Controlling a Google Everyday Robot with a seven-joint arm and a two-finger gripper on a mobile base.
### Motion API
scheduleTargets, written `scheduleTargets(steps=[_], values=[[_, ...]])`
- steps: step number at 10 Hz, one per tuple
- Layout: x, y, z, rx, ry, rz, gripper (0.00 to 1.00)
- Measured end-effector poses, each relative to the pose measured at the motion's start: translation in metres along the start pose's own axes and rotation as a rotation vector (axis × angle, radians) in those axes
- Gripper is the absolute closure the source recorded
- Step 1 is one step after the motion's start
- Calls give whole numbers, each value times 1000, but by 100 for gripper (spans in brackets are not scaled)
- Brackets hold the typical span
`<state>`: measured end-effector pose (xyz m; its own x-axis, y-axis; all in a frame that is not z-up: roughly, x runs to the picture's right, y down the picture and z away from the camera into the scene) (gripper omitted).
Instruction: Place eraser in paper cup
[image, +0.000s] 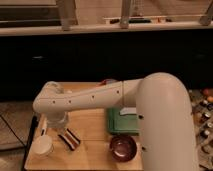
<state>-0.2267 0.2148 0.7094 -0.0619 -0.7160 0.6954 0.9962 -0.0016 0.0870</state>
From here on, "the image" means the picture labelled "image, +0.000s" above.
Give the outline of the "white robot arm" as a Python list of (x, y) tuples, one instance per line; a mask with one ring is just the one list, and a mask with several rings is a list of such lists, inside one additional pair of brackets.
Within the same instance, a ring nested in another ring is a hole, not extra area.
[(136, 109), (144, 171), (199, 171), (190, 97), (172, 74), (157, 72), (73, 93), (50, 81), (33, 102), (52, 128), (63, 128), (68, 112), (110, 107)]

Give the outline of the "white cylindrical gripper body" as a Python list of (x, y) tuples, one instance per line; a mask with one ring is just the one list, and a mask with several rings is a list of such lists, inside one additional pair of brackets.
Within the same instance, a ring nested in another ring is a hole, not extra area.
[(50, 128), (64, 128), (69, 121), (69, 117), (66, 112), (48, 114), (46, 118), (47, 125)]

